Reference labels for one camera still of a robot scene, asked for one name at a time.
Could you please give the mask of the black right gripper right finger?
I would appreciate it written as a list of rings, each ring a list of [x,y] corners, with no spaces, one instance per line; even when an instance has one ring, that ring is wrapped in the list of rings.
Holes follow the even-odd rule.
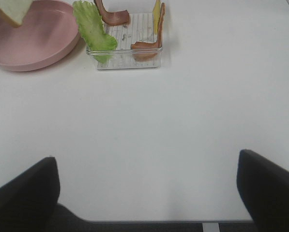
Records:
[[[289,232],[289,171],[260,154],[239,153],[237,189],[260,232]]]

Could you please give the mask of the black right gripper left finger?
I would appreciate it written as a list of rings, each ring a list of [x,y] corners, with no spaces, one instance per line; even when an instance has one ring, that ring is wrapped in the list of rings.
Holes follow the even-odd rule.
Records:
[[[0,187],[0,232],[87,232],[89,223],[58,204],[57,162],[47,157]]]

